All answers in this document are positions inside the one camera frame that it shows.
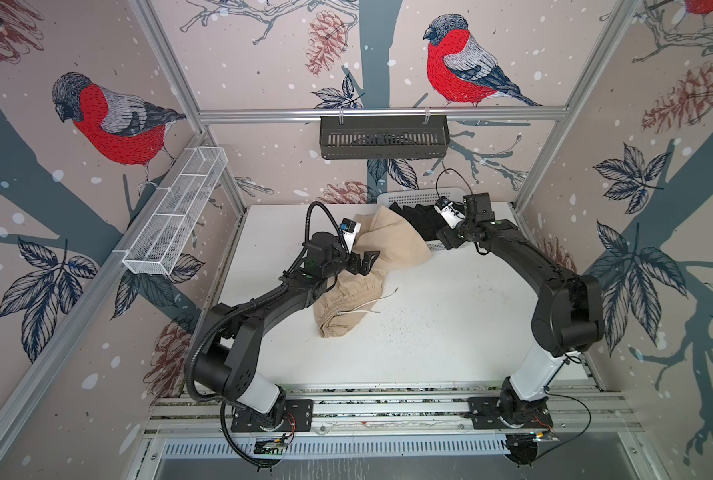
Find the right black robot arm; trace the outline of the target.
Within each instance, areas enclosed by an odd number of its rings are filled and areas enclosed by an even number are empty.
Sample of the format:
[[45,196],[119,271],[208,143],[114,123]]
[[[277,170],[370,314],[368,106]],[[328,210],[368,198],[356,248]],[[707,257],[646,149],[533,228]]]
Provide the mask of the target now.
[[520,426],[544,410],[548,386],[558,371],[604,336],[602,291],[591,275],[578,275],[551,260],[510,220],[497,219],[486,193],[462,202],[438,197],[435,211],[446,226],[437,238],[447,250],[465,242],[482,256],[505,261],[537,295],[530,321],[534,339],[520,368],[501,386],[500,418]]

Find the beige drawstring shorts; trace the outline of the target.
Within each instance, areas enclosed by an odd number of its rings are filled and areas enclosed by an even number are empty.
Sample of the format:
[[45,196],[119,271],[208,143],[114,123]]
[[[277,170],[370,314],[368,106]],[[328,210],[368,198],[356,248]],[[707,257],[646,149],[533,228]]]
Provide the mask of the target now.
[[314,306],[314,320],[322,338],[342,337],[385,297],[384,282],[390,272],[414,268],[428,262],[432,254],[421,235],[410,223],[386,207],[372,216],[358,216],[361,230],[354,251],[379,253],[366,275],[344,271],[336,285],[324,293]]

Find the white plastic laundry basket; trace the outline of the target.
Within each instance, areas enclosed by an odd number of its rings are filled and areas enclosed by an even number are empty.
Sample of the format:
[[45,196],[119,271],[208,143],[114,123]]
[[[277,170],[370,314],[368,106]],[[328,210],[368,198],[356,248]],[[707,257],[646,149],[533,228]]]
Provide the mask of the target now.
[[[461,203],[465,192],[457,187],[442,187],[439,190],[441,196],[447,197],[453,202]],[[433,207],[438,200],[438,195],[434,189],[404,190],[396,192],[386,192],[377,196],[376,203],[386,208],[396,203],[399,207],[416,205]]]

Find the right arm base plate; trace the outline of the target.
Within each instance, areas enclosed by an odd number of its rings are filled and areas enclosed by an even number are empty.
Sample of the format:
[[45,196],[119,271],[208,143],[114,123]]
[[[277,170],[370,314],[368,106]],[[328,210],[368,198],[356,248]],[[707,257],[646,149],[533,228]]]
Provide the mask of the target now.
[[528,429],[548,430],[553,421],[547,408],[546,399],[526,402],[498,397],[470,397],[466,400],[468,414],[475,430]]

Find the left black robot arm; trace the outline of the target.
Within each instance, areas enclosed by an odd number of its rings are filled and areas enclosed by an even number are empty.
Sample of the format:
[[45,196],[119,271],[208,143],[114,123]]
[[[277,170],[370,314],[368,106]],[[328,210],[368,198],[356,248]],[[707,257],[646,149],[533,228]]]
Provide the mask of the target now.
[[338,274],[366,276],[379,256],[378,251],[353,252],[341,235],[318,232],[304,241],[292,266],[282,272],[278,287],[246,303],[212,307],[184,363],[190,398],[248,410],[268,427],[282,423],[286,392],[258,373],[264,335],[288,316],[314,305],[334,287]]

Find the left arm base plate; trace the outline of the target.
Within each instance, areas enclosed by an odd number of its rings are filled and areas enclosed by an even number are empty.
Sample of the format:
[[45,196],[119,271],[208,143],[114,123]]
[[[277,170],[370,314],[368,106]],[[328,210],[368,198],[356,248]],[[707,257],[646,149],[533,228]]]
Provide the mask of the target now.
[[244,407],[232,414],[232,433],[300,433],[312,428],[314,402],[310,399],[284,399],[270,412]]

